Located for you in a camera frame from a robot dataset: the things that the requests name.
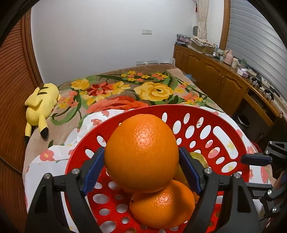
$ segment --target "yellow stuffed toy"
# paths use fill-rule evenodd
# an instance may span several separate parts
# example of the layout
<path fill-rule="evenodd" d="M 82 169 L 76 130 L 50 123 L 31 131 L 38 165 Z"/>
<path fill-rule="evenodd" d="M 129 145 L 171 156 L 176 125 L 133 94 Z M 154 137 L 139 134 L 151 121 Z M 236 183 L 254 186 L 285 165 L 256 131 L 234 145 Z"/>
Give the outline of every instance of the yellow stuffed toy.
<path fill-rule="evenodd" d="M 39 127 L 42 138 L 48 137 L 49 129 L 46 119 L 50 116 L 57 101 L 61 99 L 59 90 L 52 83 L 41 84 L 25 101 L 27 124 L 25 128 L 25 142 L 31 137 L 32 125 Z"/>

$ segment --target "curtain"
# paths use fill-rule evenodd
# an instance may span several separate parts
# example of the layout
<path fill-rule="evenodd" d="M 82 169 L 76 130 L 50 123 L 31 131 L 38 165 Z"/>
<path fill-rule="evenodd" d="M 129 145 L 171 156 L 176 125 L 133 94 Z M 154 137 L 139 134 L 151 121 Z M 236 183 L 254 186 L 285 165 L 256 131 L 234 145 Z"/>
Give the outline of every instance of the curtain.
<path fill-rule="evenodd" d="M 207 38 L 206 24 L 209 0 L 197 0 L 198 8 L 198 31 L 197 36 L 202 39 Z"/>

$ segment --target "metal bolt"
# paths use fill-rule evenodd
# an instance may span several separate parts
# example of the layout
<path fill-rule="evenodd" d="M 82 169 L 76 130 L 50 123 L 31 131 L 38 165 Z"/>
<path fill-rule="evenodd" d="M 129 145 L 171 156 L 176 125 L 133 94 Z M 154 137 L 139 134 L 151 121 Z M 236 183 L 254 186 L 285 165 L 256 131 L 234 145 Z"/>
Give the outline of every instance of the metal bolt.
<path fill-rule="evenodd" d="M 44 179 L 49 179 L 51 177 L 51 174 L 50 173 L 46 173 L 45 175 L 44 175 Z"/>
<path fill-rule="evenodd" d="M 79 168 L 74 168 L 74 169 L 72 170 L 72 173 L 73 173 L 74 175 L 78 174 L 79 172 L 80 172 L 80 169 L 79 169 Z"/>
<path fill-rule="evenodd" d="M 241 175 L 238 172 L 234 173 L 233 175 L 236 179 L 239 179 L 241 177 Z"/>
<path fill-rule="evenodd" d="M 204 169 L 204 172 L 206 174 L 211 174 L 212 173 L 212 169 L 211 168 L 206 168 L 206 169 Z"/>

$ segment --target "red plastic basket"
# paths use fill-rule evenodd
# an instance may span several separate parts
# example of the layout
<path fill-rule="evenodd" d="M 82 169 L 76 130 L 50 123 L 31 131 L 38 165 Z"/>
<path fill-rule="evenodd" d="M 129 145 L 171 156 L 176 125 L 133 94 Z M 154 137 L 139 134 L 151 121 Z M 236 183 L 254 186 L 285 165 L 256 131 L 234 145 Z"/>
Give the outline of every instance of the red plastic basket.
<path fill-rule="evenodd" d="M 249 166 L 240 163 L 241 155 L 246 153 L 245 145 L 236 130 L 224 119 L 212 112 L 202 108 L 185 105 L 156 105 L 138 108 L 126 111 L 104 121 L 92 129 L 79 142 L 69 159 L 66 173 L 70 172 L 73 168 L 80 168 L 83 162 L 89 159 L 86 155 L 87 149 L 95 152 L 100 146 L 105 146 L 105 142 L 109 140 L 111 134 L 121 122 L 131 116 L 141 113 L 153 114 L 163 119 L 171 129 L 174 128 L 174 125 L 176 125 L 178 129 L 178 121 L 180 121 L 179 132 L 174 132 L 176 133 L 175 137 L 177 139 L 178 147 L 185 146 L 189 152 L 200 150 L 201 154 L 206 158 L 209 166 L 218 174 L 231 176 L 234 172 L 240 171 L 242 172 L 242 178 L 244 181 L 249 181 Z M 213 129 L 217 126 L 225 132 L 237 149 L 238 156 L 236 158 L 230 157 L 223 143 L 213 133 Z M 189 129 L 188 132 L 191 132 L 191 128 L 194 129 L 194 132 L 191 137 L 190 134 L 187 135 L 187 138 L 186 131 Z M 203 138 L 203 136 L 201 137 L 203 129 L 205 129 L 206 132 L 209 128 L 210 133 L 207 136 L 205 135 L 204 139 L 201 139 Z M 220 152 L 217 156 L 210 156 L 210 152 L 214 148 L 217 148 L 217 150 L 220 149 Z M 224 157 L 224 161 L 217 164 L 216 162 L 219 157 Z M 223 173 L 222 168 L 230 162 L 236 162 L 236 167 L 229 172 Z M 111 232 L 113 229 L 113 232 L 122 233 L 182 232 L 186 225 L 182 224 L 174 229 L 165 230 L 157 230 L 143 226 L 133 218 L 133 215 L 128 208 L 131 195 L 123 192 L 122 189 L 119 189 L 114 182 L 112 182 L 111 178 L 106 173 L 105 168 L 103 168 L 94 190 L 88 193 L 87 197 L 91 210 L 97 219 L 98 225 L 102 225 L 101 228 L 104 229 L 104 233 Z M 95 203 L 98 197 L 103 197 L 103 199 L 101 199 L 101 203 L 103 204 Z M 215 229 L 220 206 L 220 204 L 216 204 L 207 232 Z"/>

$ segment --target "cabinet door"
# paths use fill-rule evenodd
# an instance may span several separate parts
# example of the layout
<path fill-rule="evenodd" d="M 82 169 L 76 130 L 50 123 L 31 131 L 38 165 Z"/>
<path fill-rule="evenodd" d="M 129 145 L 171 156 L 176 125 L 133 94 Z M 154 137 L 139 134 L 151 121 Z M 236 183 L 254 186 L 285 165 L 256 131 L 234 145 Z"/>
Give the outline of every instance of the cabinet door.
<path fill-rule="evenodd" d="M 240 77 L 235 77 L 235 74 L 226 71 L 216 103 L 231 116 L 239 106 L 246 91 L 247 86 L 240 80 Z"/>
<path fill-rule="evenodd" d="M 176 49 L 174 58 L 175 58 L 175 66 L 179 69 L 182 69 L 185 53 L 180 49 Z"/>
<path fill-rule="evenodd" d="M 194 79 L 198 82 L 202 80 L 201 76 L 201 63 L 200 63 L 200 55 L 196 52 L 189 52 L 186 57 L 187 67 L 186 73 L 191 74 Z"/>
<path fill-rule="evenodd" d="M 203 60 L 200 81 L 196 85 L 216 102 L 224 69 L 212 61 Z"/>

